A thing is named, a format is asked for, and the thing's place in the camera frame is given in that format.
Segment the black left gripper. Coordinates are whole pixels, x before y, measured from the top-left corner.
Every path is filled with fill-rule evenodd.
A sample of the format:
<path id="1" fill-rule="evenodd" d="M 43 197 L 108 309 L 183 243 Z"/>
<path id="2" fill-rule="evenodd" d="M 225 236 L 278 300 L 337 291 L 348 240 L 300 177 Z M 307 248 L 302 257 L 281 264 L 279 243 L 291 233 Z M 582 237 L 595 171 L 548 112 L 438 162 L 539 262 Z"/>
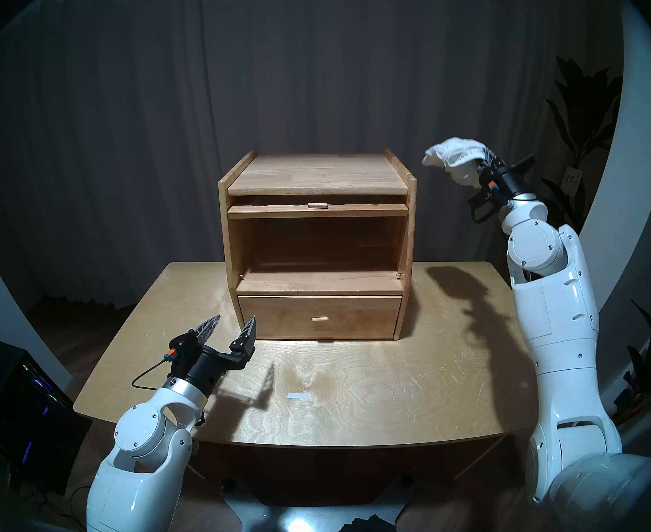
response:
<path id="1" fill-rule="evenodd" d="M 221 319 L 220 314 L 207 318 L 191 329 L 198 344 L 207 344 Z M 196 344 L 181 349 L 181 379 L 203 395 L 211 395 L 217 382 L 229 370 L 242 370 L 255 352 L 256 316 L 245 323 L 239 336 L 230 344 L 230 352 L 215 351 Z"/>

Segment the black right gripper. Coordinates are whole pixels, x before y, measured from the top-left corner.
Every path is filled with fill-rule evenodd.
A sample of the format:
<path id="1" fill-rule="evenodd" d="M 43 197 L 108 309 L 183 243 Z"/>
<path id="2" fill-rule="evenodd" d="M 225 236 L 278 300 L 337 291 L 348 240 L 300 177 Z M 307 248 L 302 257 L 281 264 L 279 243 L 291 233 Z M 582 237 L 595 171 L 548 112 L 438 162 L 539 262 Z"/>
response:
<path id="1" fill-rule="evenodd" d="M 508 203 L 517 196 L 530 194 L 530 187 L 524 179 L 530 165 L 504 165 L 494 152 L 485 151 L 484 154 L 484 167 L 497 171 L 497 203 Z"/>

